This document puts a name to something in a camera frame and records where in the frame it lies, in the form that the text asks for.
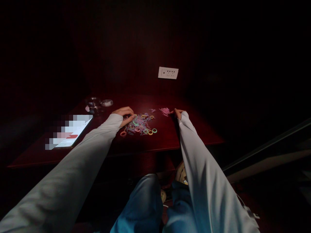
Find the jeans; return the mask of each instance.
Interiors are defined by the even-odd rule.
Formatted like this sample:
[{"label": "jeans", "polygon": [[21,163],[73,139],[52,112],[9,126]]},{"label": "jeans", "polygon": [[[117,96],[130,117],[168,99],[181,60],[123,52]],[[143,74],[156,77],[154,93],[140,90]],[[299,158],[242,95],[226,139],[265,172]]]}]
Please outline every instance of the jeans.
[{"label": "jeans", "polygon": [[[168,222],[163,232],[197,232],[188,186],[172,183],[173,206],[167,210]],[[144,176],[111,229],[115,232],[159,232],[163,204],[156,174]]]}]

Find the person's right hand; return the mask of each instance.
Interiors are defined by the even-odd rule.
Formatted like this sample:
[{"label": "person's right hand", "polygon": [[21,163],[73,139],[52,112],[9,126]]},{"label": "person's right hand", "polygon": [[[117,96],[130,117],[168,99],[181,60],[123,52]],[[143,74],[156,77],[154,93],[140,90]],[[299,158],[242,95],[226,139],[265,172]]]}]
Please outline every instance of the person's right hand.
[{"label": "person's right hand", "polygon": [[175,109],[174,111],[171,111],[171,114],[175,112],[175,117],[177,117],[179,120],[181,120],[181,113],[185,112],[184,110]]},{"label": "person's right hand", "polygon": [[127,114],[131,115],[130,117],[128,117],[128,118],[126,118],[126,119],[124,119],[122,121],[120,127],[123,127],[126,124],[130,123],[134,119],[134,117],[135,117],[134,112],[133,112],[133,110],[130,107],[119,108],[119,109],[113,111],[112,113],[119,114],[121,116],[124,116],[124,115],[127,115]]}]

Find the electrical outlet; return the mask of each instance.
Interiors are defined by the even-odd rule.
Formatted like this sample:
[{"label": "electrical outlet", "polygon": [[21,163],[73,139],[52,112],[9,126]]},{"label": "electrical outlet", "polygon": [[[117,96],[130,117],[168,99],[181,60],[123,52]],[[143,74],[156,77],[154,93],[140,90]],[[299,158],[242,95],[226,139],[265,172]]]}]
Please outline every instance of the electrical outlet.
[{"label": "electrical outlet", "polygon": [[159,67],[158,78],[177,79],[178,69]]}]

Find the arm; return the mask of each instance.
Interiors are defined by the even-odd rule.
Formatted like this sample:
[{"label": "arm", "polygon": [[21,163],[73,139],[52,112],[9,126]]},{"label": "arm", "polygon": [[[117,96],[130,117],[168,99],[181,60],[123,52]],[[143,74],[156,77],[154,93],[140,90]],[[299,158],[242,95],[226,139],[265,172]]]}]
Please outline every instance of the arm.
[{"label": "arm", "polygon": [[199,232],[259,232],[208,151],[187,112],[175,110],[187,180]]},{"label": "arm", "polygon": [[127,108],[88,133],[2,219],[0,232],[70,232],[119,127],[133,119],[123,120],[125,114],[134,115]]}]

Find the wooden table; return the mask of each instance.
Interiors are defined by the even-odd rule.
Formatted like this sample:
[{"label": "wooden table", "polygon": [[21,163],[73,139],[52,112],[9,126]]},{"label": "wooden table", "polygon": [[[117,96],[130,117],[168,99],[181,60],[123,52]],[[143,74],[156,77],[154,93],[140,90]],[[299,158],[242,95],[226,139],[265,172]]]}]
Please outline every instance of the wooden table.
[{"label": "wooden table", "polygon": [[[100,126],[111,114],[112,111],[130,106],[137,114],[150,113],[149,109],[156,109],[152,115],[154,119],[149,123],[151,128],[156,128],[157,133],[153,135],[140,136],[140,134],[127,135],[125,138],[117,133],[115,139],[112,141],[108,157],[115,157],[119,155],[138,154],[145,152],[157,152],[165,150],[179,149],[179,131],[176,119],[173,117],[166,117],[161,114],[159,108],[167,107],[173,110],[186,110],[190,116],[190,120],[195,126],[198,135],[205,145],[219,144],[223,139],[218,136],[211,126],[206,121],[191,103],[179,96],[152,96],[152,95],[122,95],[122,94],[98,94],[96,97],[113,100],[113,105],[105,108],[105,112],[101,116],[95,116],[88,124],[86,129],[82,132],[75,144],[70,148],[54,148],[52,150],[45,150],[45,143],[51,135],[47,132],[34,144],[32,144],[26,151],[24,151],[9,168],[28,167],[43,164],[59,163],[71,150],[82,141],[84,136],[91,130]],[[85,102],[82,101],[76,106],[68,115],[87,114],[85,111]]]}]

